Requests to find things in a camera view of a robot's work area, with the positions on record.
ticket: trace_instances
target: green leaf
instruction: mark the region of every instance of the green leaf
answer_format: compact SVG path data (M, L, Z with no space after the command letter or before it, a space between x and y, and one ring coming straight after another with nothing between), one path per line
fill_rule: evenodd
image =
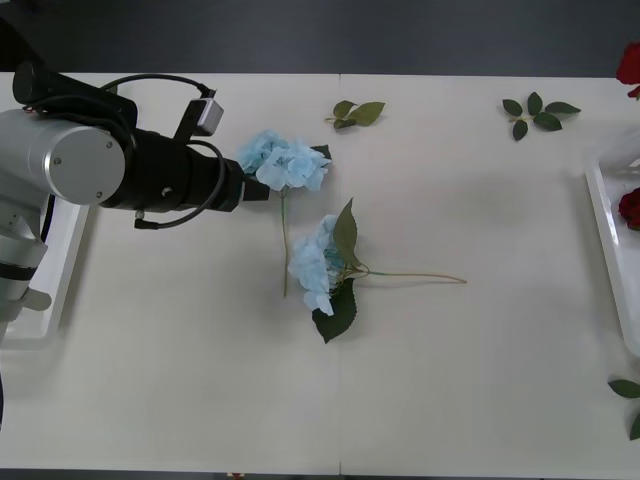
M569 115L572 113L581 112L582 110L580 110L577 107L574 107L573 105L569 105L568 103L565 103L565 102L553 102L547 105L544 108L544 111L548 113L564 113Z
M609 382L611 390L623 398L640 398L640 385L629 380L613 380Z
M349 203L342 209L338 220L336 220L336 227L333 230L333 241L338 249L338 254L342 257L345 263L359 267L362 262L356 257L356 241L358 239L358 226L356 225L356 219L353 218L351 213L351 205L353 204L353 198L349 200Z
M363 103L351 112L347 118L355 120L358 125L368 127L378 119L383 109L384 103L382 102Z
M318 332L324 338L324 343L329 343L346 332L356 318L358 310L353 296L353 280L353 278L347 278L331 296L332 316L323 313L320 309L314 310L311 315Z
M542 111L542 99L536 92L529 95L527 99L527 110L529 110L529 115L537 115Z
M355 103L350 102L349 100L343 100L341 102L336 103L336 106L333 107L333 115L336 118L344 118L346 117Z
M311 150L320 152L324 155L324 158L331 160L331 152L329 151L329 145L318 145L317 147L311 147Z
M637 440L640 438L640 415L638 415L631 425L631 432L629 434L629 439L631 441Z
M509 115L513 115L514 117L522 115L522 107L515 100L509 100L506 98L502 101L502 106Z
M355 120L341 120L340 118L333 122L333 128L340 130L342 128L353 127L356 124Z
M551 115L550 113L542 112L533 117L533 123L538 125L547 132L556 132L562 130L562 124L560 120Z
M513 126L513 139L519 142L529 131L529 125L524 120L518 120Z

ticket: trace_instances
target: table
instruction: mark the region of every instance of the table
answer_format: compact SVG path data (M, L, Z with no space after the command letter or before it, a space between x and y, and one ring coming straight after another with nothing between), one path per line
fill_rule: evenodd
M113 75L80 75L95 84ZM1 356L0 467L356 475L637 478L637 375L618 326L583 159L640 123L612 79L195 75L219 89L231 155L273 128L328 143L333 170L291 199L295 238L354 197L358 255L466 286L366 279L325 346L301 290L281 299L277 201L139 232L99 210L60 338ZM9 105L2 77L0 105ZM583 112L509 135L502 98ZM141 126L171 134L193 92L123 86ZM368 129L322 119L388 103Z

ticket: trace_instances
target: dark floor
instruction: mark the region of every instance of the dark floor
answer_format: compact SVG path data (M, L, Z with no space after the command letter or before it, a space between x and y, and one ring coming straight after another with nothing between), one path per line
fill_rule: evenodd
M612 77L640 39L636 0L13 1L59 71Z

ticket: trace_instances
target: hydrangea flower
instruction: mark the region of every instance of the hydrangea flower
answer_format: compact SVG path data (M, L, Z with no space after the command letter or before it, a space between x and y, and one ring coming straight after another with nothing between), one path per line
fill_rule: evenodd
M289 273L308 290L304 295L305 305L311 311L319 308L329 316L333 315L331 291L345 266L333 241L337 219L336 215L327 215L315 232L298 240L289 263Z
M289 144L272 130L266 130L240 149L239 163L246 173L255 173L260 183L272 190L307 187L319 190L330 160L302 141Z

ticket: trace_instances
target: cable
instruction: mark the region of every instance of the cable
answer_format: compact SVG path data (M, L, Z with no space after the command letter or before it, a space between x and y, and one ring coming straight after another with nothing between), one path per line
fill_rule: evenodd
M49 230L51 229L51 220L53 219L53 209L56 204L56 197L53 195L49 195L49 200L47 201L47 213L44 215L44 221L42 222L42 233L40 234L40 240L42 243L46 243L47 237L49 236Z
M213 201L216 199L216 197L220 193L220 190L222 190L222 186L224 185L224 180L226 175L226 172L225 172L226 160L222 156L222 153L220 152L220 150L218 150L216 146L208 142L204 142L202 140L189 140L187 142L187 145L200 145L203 147L207 147L208 149L213 151L213 153L216 154L216 158L218 159L218 162L220 162L220 173L218 174L218 181L216 182L215 187L213 187L213 191L211 192L209 197L204 201L202 205L200 205L198 208L193 210L191 213L188 213L184 217L181 217L177 220L173 220L171 222L166 222L166 223L147 222L142 219L137 219L134 225L135 228L138 228L141 230L163 230L166 228L173 228L179 225L183 225L187 223L189 220L192 220L193 218L200 215L206 208L208 208L209 205L211 205L211 203L213 203Z
M138 75L130 75L128 77L122 77L113 82L109 82L106 85L100 87L101 90L109 90L110 88L116 87L118 85L122 85L123 83L133 82L136 80L169 80L171 82L180 82L186 83L188 85L193 85L200 93L202 93L202 98L213 96L215 90L211 90L209 87L204 85L203 83L196 82L195 80L191 80L190 78L179 77L177 75L165 75L162 73L141 73Z

